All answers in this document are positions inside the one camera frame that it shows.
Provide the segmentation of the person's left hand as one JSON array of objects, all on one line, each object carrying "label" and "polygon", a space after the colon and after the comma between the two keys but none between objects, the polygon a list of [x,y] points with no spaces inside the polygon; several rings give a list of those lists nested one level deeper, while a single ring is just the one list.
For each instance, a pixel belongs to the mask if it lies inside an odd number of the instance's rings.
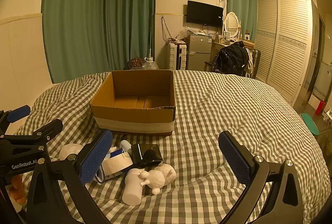
[{"label": "person's left hand", "polygon": [[24,205],[26,202],[26,195],[24,184],[22,182],[22,175],[15,175],[11,178],[12,186],[9,189],[11,197],[20,205]]}]

